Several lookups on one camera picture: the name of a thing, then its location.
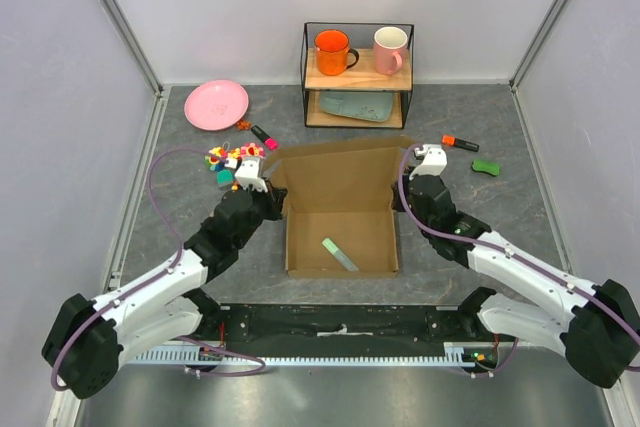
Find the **light green highlighter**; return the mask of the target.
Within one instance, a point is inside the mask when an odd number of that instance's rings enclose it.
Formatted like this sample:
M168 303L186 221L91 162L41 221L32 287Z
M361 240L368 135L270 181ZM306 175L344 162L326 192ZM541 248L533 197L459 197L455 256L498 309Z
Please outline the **light green highlighter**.
M333 240L325 237L322 240L322 246L346 271L359 271L357 265L337 246L337 244Z

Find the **brown cardboard box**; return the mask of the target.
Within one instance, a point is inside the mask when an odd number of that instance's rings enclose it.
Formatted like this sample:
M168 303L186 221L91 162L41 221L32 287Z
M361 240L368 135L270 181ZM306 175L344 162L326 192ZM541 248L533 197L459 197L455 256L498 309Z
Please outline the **brown cardboard box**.
M264 164L286 188L285 269L296 279L383 279L398 274L392 186L414 139L399 135L281 147ZM357 265L346 271L328 237Z

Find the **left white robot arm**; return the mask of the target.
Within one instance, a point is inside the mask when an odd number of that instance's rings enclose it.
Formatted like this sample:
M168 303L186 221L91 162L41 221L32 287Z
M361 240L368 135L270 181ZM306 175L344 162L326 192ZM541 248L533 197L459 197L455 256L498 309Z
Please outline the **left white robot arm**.
M111 292L75 294L59 308L42 347L57 392L87 399L129 360L168 340L208 340L219 306L202 289L229 269L265 221L278 221L287 191L269 185L226 193L199 230L165 262Z

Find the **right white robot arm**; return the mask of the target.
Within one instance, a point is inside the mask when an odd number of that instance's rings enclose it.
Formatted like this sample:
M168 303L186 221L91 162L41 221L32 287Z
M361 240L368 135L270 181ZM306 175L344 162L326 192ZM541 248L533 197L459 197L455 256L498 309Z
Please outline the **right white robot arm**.
M612 387L636 372L639 312L628 289L563 272L517 248L488 224L458 210L442 179L401 171L393 207L414 221L436 253L525 297L520 303L478 288L461 304L467 339L504 334L553 351L592 384Z

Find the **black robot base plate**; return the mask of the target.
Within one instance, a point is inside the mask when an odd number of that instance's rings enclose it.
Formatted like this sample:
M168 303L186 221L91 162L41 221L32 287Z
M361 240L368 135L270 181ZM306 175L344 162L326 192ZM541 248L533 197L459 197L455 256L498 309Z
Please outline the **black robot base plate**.
M223 305L204 317L193 336L221 340L254 355L302 355L330 349L372 353L389 348L422 351L446 342L492 343L493 334L456 307L420 305Z

